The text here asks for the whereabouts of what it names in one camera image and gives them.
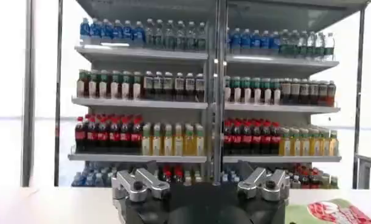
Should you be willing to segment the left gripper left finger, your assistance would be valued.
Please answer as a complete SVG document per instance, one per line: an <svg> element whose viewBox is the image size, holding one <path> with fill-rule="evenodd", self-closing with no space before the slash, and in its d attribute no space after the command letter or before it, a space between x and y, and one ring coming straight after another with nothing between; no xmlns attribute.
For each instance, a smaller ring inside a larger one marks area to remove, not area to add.
<svg viewBox="0 0 371 224"><path fill-rule="evenodd" d="M111 179L113 199L127 198L136 203L147 199L148 194L158 200L165 199L170 194L170 185L159 180L147 169L138 168L134 175L127 170L118 171Z"/></svg>

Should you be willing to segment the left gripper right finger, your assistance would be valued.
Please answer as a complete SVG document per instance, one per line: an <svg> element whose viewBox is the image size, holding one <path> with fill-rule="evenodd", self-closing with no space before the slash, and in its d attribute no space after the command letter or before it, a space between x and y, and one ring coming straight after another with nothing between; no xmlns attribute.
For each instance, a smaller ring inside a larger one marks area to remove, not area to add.
<svg viewBox="0 0 371 224"><path fill-rule="evenodd" d="M287 200L290 196L290 177L281 169L268 174L265 168L258 167L237 184L237 194L246 200L256 196L266 201Z"/></svg>

